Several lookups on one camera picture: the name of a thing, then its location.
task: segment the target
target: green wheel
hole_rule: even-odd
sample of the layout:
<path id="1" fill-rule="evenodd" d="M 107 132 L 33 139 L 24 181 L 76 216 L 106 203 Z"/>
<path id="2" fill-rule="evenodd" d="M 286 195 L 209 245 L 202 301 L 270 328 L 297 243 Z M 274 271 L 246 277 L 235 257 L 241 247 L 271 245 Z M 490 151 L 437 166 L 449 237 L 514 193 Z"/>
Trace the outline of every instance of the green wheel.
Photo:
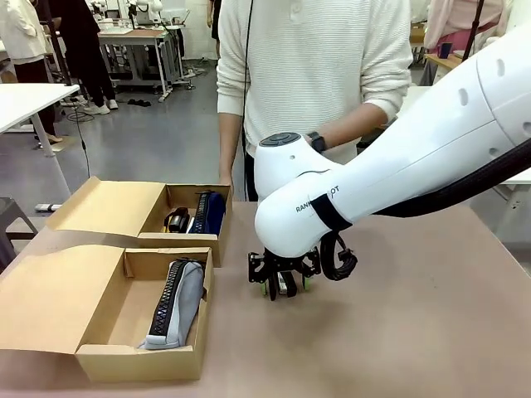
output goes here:
<path id="1" fill-rule="evenodd" d="M 305 292 L 309 290 L 310 281 L 311 278 L 306 278 L 305 276 L 302 277 L 302 289 L 304 289 Z"/>
<path id="2" fill-rule="evenodd" d="M 262 296 L 266 296 L 267 295 L 267 282 L 260 284 L 260 289 L 262 291 Z"/>

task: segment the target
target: white sneaker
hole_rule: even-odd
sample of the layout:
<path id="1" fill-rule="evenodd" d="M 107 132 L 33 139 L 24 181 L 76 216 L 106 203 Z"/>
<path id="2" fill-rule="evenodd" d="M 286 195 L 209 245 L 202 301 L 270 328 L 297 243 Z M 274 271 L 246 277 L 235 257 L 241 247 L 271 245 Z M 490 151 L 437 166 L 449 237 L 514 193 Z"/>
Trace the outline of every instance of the white sneaker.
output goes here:
<path id="1" fill-rule="evenodd" d="M 109 107 L 110 110 L 118 109 L 118 104 L 116 103 L 116 99 L 109 99 L 107 101 L 107 106 Z"/>
<path id="2" fill-rule="evenodd" d="M 103 104 L 101 106 L 92 105 L 88 108 L 84 108 L 83 111 L 86 114 L 109 114 L 110 110 L 107 108 L 107 105 Z"/>

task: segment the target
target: shoe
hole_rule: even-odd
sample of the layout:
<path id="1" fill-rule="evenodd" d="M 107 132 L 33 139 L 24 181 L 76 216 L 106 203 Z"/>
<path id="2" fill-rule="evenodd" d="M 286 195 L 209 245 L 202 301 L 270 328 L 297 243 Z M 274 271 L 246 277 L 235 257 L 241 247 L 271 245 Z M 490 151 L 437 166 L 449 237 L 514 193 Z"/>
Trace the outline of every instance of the shoe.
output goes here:
<path id="1" fill-rule="evenodd" d="M 57 137 L 56 135 L 46 133 L 46 136 L 48 137 L 48 141 L 50 143 L 62 143 L 63 141 L 63 138 Z"/>
<path id="2" fill-rule="evenodd" d="M 86 114 L 109 114 L 110 110 L 107 108 L 107 105 L 103 104 L 101 106 L 92 105 L 88 108 L 84 108 L 83 111 Z"/>
<path id="3" fill-rule="evenodd" d="M 118 109 L 118 104 L 116 103 L 116 99 L 109 99 L 107 101 L 107 106 L 109 107 L 110 110 Z"/>

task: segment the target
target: black button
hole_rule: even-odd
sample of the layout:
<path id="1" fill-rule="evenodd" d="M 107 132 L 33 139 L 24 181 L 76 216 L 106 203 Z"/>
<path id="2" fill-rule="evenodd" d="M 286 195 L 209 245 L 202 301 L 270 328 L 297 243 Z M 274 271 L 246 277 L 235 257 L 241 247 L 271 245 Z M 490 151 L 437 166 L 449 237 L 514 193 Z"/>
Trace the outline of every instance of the black button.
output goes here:
<path id="1" fill-rule="evenodd" d="M 297 133 L 280 133 L 271 135 L 260 142 L 262 147 L 278 147 L 298 140 L 300 135 Z"/>

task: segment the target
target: white desk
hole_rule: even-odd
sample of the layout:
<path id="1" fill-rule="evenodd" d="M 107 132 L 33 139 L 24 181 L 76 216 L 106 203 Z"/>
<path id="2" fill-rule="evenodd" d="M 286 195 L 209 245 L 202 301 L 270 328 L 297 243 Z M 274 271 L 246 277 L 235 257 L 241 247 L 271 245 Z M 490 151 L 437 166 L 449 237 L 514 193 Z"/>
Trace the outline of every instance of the white desk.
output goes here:
<path id="1" fill-rule="evenodd" d="M 429 89 L 430 87 L 410 87 L 404 99 L 402 109 L 398 113 L 398 117 L 400 117 L 400 114 L 407 112 Z M 531 190 L 531 168 L 511 177 L 494 189 L 507 201 L 501 221 L 494 229 L 496 235 L 500 236 L 517 216 L 517 210 L 525 203 L 529 196 L 529 190 Z"/>
<path id="2" fill-rule="evenodd" d="M 59 176 L 61 193 L 65 199 L 70 196 L 70 190 L 66 184 L 65 176 L 57 162 L 56 155 L 51 150 L 51 145 L 42 127 L 38 111 L 48 105 L 62 100 L 66 96 L 75 93 L 78 85 L 52 85 L 52 84 L 10 84 L 0 85 L 0 134 L 13 125 L 30 118 L 39 136 L 44 149 L 44 154 L 53 163 Z"/>

